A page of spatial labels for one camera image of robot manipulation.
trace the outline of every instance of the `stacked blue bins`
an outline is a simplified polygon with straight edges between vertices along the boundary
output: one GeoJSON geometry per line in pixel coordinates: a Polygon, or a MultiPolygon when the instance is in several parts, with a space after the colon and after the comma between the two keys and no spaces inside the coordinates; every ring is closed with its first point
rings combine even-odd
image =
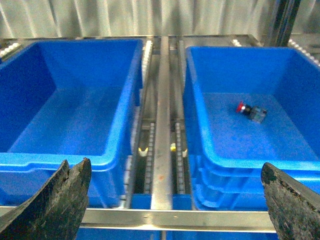
{"type": "Polygon", "coordinates": [[[89,205],[124,194],[143,43],[37,42],[0,65],[0,205],[33,195],[61,162],[91,159],[89,205]]]}
{"type": "Polygon", "coordinates": [[[167,240],[278,240],[275,233],[168,231],[167,240]]]}
{"type": "Polygon", "coordinates": [[[289,48],[190,47],[183,96],[194,201],[266,210],[270,162],[320,193],[320,70],[289,48]],[[240,101],[267,110],[262,123],[240,101]]]}

